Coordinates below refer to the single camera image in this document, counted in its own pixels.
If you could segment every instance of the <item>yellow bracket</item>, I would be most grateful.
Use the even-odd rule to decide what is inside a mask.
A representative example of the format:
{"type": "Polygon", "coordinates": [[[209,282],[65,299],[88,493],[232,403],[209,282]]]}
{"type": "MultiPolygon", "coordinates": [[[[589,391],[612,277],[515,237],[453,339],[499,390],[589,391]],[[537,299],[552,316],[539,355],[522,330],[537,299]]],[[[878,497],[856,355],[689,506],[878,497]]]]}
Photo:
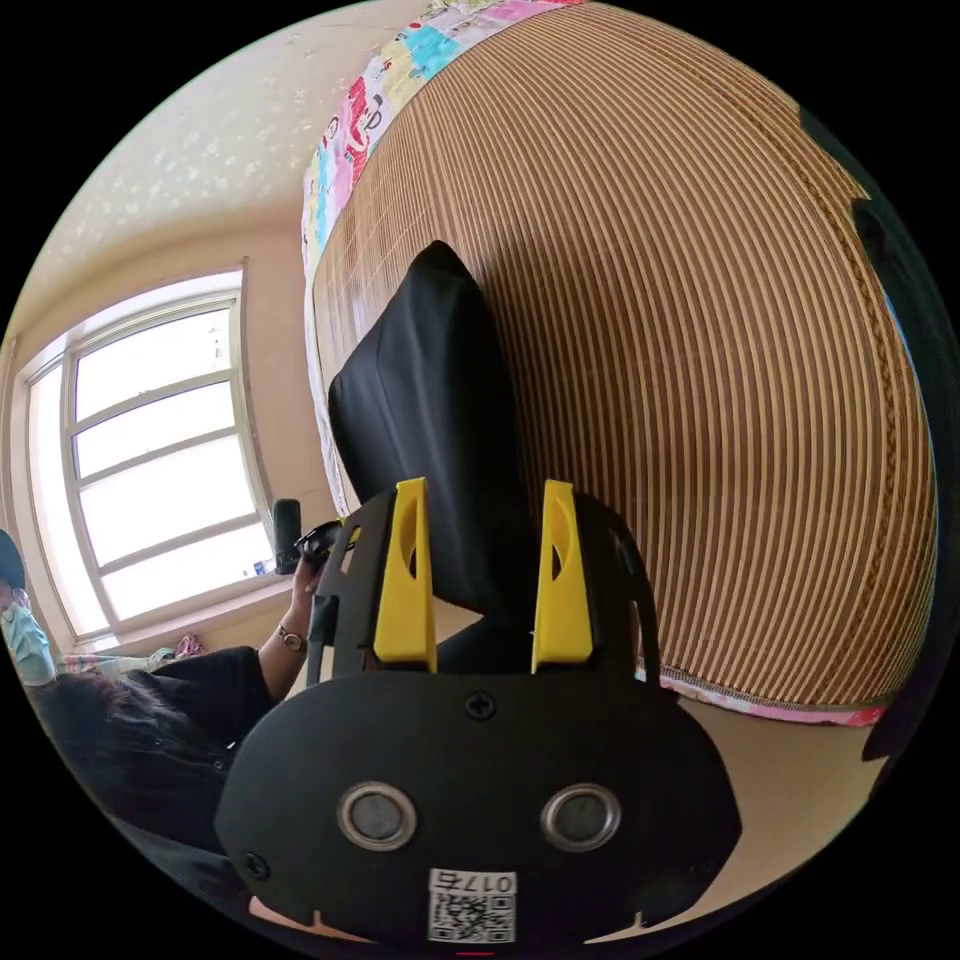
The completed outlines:
{"type": "Polygon", "coordinates": [[[573,485],[548,480],[531,673],[547,663],[585,663],[593,652],[573,485]],[[554,576],[554,556],[559,570],[554,576]]]}
{"type": "Polygon", "coordinates": [[[373,652],[382,663],[425,663],[437,672],[427,483],[422,477],[397,484],[373,652]],[[414,555],[416,573],[411,572],[414,555]]]}

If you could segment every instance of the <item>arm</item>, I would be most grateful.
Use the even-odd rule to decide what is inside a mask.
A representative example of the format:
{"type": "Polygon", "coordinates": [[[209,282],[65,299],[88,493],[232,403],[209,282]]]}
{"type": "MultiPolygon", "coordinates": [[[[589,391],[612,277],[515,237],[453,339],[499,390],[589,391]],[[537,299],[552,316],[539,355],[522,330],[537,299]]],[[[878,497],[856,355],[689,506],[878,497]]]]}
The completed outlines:
{"type": "Polygon", "coordinates": [[[307,658],[306,644],[302,650],[291,650],[280,635],[282,626],[288,633],[303,640],[310,629],[310,612],[313,604],[313,592],[317,586],[320,571],[314,571],[309,564],[301,560],[293,575],[293,590],[290,606],[280,618],[280,624],[260,648],[260,669],[270,691],[277,702],[283,700],[296,682],[307,658]]]}

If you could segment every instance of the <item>hand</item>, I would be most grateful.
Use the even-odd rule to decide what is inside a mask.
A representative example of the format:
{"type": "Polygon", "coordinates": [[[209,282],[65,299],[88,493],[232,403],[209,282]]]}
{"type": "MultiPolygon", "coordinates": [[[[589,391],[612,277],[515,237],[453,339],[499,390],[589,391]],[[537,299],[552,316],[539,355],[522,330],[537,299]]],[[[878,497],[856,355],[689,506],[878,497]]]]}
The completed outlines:
{"type": "Polygon", "coordinates": [[[23,607],[27,613],[33,613],[30,598],[23,590],[14,590],[5,583],[0,583],[0,613],[9,610],[14,604],[23,607]]]}
{"type": "Polygon", "coordinates": [[[309,617],[314,591],[320,580],[323,566],[315,570],[302,557],[293,574],[293,591],[290,597],[291,612],[306,613],[309,617]]]}

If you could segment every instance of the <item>qr code label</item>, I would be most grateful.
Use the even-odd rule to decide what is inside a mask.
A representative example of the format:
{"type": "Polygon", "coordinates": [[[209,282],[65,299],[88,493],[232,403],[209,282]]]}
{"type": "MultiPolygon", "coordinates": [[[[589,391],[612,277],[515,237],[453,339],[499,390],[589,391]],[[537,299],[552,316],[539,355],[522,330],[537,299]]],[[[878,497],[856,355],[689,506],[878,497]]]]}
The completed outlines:
{"type": "Polygon", "coordinates": [[[517,875],[469,870],[430,871],[430,929],[434,943],[513,943],[517,875]]]}

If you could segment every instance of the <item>person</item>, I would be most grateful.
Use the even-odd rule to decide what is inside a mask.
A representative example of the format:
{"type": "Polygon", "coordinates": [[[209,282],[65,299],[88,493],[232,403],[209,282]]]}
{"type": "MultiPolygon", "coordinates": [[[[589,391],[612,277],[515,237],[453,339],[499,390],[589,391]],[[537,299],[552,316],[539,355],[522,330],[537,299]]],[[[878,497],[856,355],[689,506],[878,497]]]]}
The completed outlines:
{"type": "Polygon", "coordinates": [[[20,551],[6,530],[0,530],[0,633],[20,682],[38,688],[53,680],[56,668],[50,641],[33,616],[26,588],[20,551]]]}
{"type": "Polygon", "coordinates": [[[90,797],[134,827],[221,853],[213,821],[231,761],[304,665],[318,576],[301,561],[287,611],[259,648],[218,650],[153,672],[58,675],[25,599],[19,553],[3,533],[0,620],[38,719],[90,797]]]}

